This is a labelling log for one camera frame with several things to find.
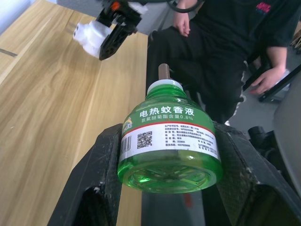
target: black shirt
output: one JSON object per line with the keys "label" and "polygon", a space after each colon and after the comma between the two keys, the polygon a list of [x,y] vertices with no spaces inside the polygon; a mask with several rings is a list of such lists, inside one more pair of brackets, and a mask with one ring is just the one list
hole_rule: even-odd
{"label": "black shirt", "polygon": [[259,43],[286,47],[301,14],[301,0],[205,0],[194,21],[248,55]]}

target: green plastic bottle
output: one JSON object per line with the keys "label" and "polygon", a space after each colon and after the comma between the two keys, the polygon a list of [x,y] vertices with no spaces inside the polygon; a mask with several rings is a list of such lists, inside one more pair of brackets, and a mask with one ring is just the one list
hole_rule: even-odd
{"label": "green plastic bottle", "polygon": [[222,165],[209,116],[174,80],[159,80],[126,118],[120,181],[154,193],[186,193],[214,185]]}

